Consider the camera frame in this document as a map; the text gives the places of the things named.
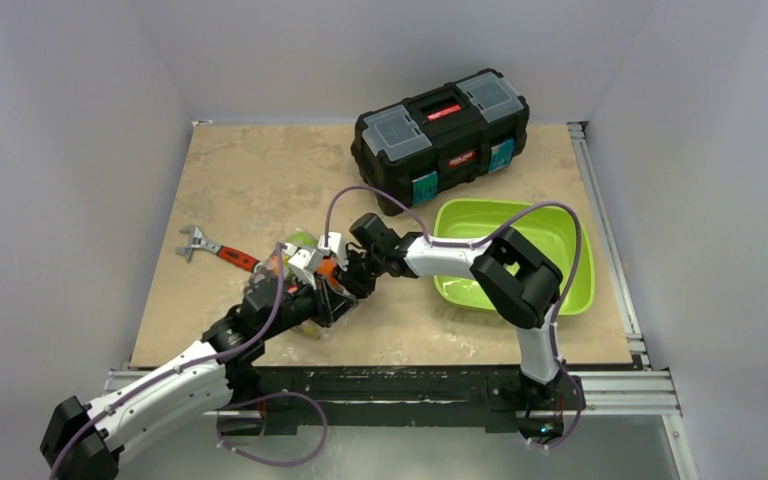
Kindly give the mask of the clear zip top bag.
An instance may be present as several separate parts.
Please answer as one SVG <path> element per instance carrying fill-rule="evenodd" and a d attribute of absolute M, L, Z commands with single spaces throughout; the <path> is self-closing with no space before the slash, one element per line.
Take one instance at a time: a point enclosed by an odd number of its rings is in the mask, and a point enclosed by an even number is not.
<path fill-rule="evenodd" d="M 263 267 L 250 277 L 244 289 L 242 311 L 255 315 L 256 331 L 261 330 L 267 320 L 272 321 L 263 334 L 265 340 L 287 331 L 318 340 L 322 331 L 335 323 L 318 326 L 312 321 L 317 313 L 315 284 L 305 284 L 292 274 L 283 253 L 285 244 L 284 240 L 281 251 L 271 254 Z M 341 284 L 335 290 L 349 294 Z"/>

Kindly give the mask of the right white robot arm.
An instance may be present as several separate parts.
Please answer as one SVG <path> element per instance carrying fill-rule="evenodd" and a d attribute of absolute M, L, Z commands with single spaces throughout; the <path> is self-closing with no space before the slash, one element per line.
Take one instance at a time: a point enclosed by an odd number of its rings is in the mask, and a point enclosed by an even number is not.
<path fill-rule="evenodd" d="M 475 281 L 496 313 L 516 329 L 524 399 L 544 407 L 559 396 L 561 366 L 551 324 L 561 303 L 563 274 L 519 231 L 506 227 L 490 239 L 426 237 L 419 231 L 399 235 L 368 213 L 350 233 L 356 244 L 333 275 L 351 295 L 370 296 L 383 275 Z"/>

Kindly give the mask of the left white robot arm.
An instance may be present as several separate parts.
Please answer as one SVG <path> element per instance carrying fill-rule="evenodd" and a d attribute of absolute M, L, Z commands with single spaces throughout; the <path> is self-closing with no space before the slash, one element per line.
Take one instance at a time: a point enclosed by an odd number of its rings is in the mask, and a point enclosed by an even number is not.
<path fill-rule="evenodd" d="M 284 392 L 268 392 L 253 366 L 268 340 L 306 321 L 329 327 L 356 306 L 356 295 L 316 275 L 311 284 L 256 278 L 242 299 L 183 352 L 112 393 L 59 403 L 40 451 L 52 479 L 114 479 L 141 450 L 213 410 L 258 410 Z"/>

